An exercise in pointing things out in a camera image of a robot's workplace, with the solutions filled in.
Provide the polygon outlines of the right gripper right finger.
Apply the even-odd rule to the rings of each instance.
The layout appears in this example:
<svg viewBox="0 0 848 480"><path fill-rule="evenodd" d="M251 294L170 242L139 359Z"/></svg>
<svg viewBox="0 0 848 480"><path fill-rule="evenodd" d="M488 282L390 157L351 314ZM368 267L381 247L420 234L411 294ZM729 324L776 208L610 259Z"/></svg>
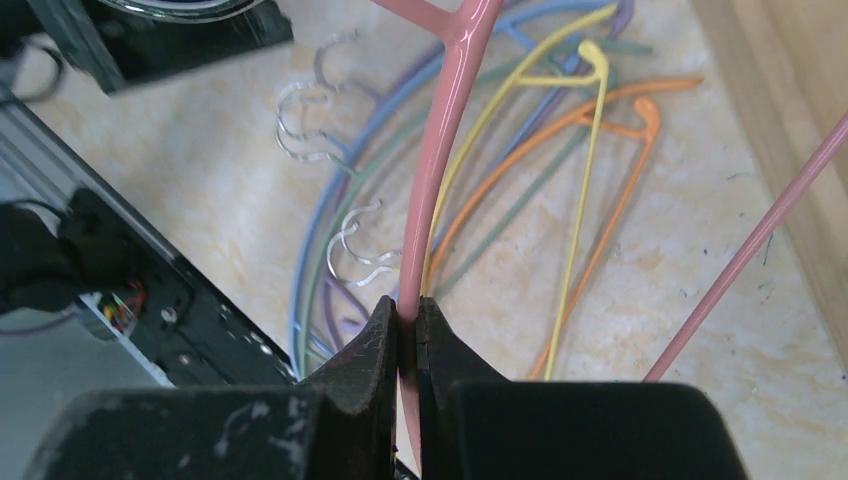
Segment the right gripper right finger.
<svg viewBox="0 0 848 480"><path fill-rule="evenodd" d="M743 479L728 429L679 383L528 382L501 375L435 300L417 319L427 479Z"/></svg>

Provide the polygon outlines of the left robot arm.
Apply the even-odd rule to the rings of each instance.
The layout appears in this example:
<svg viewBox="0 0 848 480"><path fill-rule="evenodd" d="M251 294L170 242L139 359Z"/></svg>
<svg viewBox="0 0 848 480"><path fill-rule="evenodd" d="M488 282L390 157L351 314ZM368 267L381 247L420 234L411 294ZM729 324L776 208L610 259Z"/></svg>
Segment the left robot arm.
<svg viewBox="0 0 848 480"><path fill-rule="evenodd" d="M294 39L291 20L274 1L4 1L5 90L38 34L54 42L44 51L57 70L30 102L54 94L67 66L113 94Z"/></svg>

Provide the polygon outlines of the pink hanger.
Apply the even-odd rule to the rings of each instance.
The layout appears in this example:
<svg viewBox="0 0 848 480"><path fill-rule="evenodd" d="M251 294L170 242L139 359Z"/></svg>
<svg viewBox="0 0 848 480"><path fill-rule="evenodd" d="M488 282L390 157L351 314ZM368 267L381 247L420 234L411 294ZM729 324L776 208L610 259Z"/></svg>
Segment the pink hanger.
<svg viewBox="0 0 848 480"><path fill-rule="evenodd" d="M449 188L445 170L451 148L479 71L488 41L502 9L500 1L465 1L456 11L446 11L428 1L384 1L382 7L439 37L445 57L431 110L422 138L417 170L409 199L397 309L400 315L400 395L405 423L415 459L422 459L421 387L414 335L423 319L419 313L421 290L428 265L431 229L441 202ZM535 47L513 70L487 104L483 114L491 115L504 96L518 85L583 86L598 84L599 93L591 108L590 148L597 143L603 105L611 99L608 87L609 63L600 47L586 40L579 54L591 63L593 74L585 77L528 77L526 71L568 35L611 18L619 10L607 3L572 23L556 30ZM765 243L779 223L789 214L816 177L828 166L847 140L847 120L841 118L799 173L777 197L770 210L748 236L703 299L689 315L676 335L650 368L644 379L658 382L683 348L716 306L725 292Z"/></svg>

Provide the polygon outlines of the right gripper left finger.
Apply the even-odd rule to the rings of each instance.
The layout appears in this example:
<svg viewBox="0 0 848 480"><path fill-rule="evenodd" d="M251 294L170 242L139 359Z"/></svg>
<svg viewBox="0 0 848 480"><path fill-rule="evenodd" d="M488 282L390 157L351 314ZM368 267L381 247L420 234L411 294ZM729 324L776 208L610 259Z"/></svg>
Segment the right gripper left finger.
<svg viewBox="0 0 848 480"><path fill-rule="evenodd" d="M397 310L291 386L110 389L74 399L27 479L390 479Z"/></svg>

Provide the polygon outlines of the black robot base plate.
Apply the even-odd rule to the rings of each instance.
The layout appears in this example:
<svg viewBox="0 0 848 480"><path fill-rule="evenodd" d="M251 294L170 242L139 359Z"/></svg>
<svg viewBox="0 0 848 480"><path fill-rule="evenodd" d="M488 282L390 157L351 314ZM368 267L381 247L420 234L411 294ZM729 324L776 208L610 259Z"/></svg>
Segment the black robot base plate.
<svg viewBox="0 0 848 480"><path fill-rule="evenodd" d="M1 309L90 309L176 386L290 384L287 354L20 102L1 103Z"/></svg>

